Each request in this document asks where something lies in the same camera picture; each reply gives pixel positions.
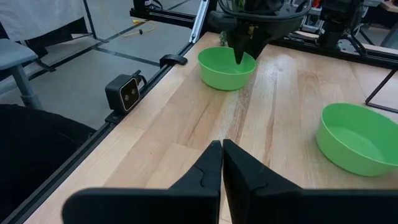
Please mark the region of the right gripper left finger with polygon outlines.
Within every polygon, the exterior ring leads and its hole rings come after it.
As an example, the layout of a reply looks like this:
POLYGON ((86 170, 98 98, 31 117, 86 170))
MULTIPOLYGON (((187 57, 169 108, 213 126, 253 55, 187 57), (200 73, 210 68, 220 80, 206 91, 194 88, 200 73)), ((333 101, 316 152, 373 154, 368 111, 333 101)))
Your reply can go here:
POLYGON ((212 141, 167 189, 80 190, 64 203, 63 224, 218 224, 222 163, 212 141))

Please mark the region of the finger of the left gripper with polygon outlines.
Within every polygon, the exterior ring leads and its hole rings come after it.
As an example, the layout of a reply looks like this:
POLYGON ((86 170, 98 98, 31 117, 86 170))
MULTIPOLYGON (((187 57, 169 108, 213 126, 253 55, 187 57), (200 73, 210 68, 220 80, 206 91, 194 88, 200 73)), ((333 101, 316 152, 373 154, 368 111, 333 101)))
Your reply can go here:
POLYGON ((254 59, 257 59, 266 47, 266 45, 272 40, 273 38, 271 35, 266 32, 257 30, 254 33, 253 37, 249 39, 248 43, 246 44, 245 52, 247 52, 254 59))
POLYGON ((235 32, 227 32, 226 41, 228 46, 233 49, 235 62, 240 64, 244 55, 245 36, 235 32))

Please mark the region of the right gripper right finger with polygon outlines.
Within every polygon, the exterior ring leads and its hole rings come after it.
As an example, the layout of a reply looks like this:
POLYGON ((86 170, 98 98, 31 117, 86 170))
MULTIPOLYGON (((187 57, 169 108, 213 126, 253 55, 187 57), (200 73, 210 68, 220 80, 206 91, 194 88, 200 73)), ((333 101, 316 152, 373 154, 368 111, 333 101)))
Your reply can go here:
POLYGON ((223 152, 233 224, 398 224, 398 190, 303 189, 230 139, 223 152))

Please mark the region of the green plastic bowl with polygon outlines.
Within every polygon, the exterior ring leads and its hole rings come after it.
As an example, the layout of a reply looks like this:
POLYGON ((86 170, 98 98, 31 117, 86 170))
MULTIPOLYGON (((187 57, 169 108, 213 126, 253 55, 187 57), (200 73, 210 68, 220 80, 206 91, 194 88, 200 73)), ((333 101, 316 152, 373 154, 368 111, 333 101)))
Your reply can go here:
POLYGON ((241 89, 249 83, 256 69, 256 60, 246 52, 241 63, 237 64, 231 47, 209 47, 203 49, 197 58, 201 79, 217 90, 241 89))
POLYGON ((324 156, 348 172, 374 177, 398 170, 398 124, 366 107, 325 106, 315 139, 324 156))

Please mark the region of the white light bar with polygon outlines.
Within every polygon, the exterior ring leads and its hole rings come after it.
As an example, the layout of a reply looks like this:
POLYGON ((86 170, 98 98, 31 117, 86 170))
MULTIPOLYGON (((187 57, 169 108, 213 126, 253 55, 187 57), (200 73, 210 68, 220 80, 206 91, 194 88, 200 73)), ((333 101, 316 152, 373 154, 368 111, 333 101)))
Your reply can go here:
POLYGON ((189 38, 189 42, 195 44, 200 38, 201 28, 205 21, 206 11, 210 0, 201 0, 198 8, 198 13, 193 24, 192 33, 189 38))

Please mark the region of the black table clamp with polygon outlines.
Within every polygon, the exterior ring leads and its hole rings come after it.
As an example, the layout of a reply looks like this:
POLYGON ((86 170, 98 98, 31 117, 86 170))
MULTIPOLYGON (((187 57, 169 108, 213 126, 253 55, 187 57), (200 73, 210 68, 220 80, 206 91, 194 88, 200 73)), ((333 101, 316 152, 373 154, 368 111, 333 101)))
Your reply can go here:
POLYGON ((160 68, 165 65, 185 65, 188 62, 188 59, 177 54, 166 54, 159 60, 160 68))

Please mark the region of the black fabric object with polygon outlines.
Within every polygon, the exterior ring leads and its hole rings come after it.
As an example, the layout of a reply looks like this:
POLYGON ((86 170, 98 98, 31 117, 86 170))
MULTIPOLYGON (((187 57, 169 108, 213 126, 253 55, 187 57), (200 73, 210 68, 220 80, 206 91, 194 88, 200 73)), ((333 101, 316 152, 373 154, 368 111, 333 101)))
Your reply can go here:
POLYGON ((93 133, 95 129, 59 114, 0 105, 0 222, 93 133))

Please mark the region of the white board panel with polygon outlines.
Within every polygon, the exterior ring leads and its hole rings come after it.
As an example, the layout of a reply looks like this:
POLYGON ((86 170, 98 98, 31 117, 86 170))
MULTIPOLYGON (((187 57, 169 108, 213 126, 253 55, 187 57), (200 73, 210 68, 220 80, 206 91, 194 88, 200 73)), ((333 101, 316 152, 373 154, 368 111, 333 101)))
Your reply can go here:
POLYGON ((42 36, 82 17, 83 0, 0 0, 0 24, 13 41, 42 36))

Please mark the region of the grey stool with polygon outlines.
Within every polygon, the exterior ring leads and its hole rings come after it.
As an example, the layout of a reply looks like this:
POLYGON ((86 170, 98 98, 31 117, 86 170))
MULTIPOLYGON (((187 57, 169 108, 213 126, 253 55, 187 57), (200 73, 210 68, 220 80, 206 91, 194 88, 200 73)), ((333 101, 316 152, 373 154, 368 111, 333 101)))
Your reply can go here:
POLYGON ((9 39, 0 39, 0 70, 9 70, 26 107, 43 110, 39 97, 32 89, 22 64, 37 59, 28 47, 9 39))

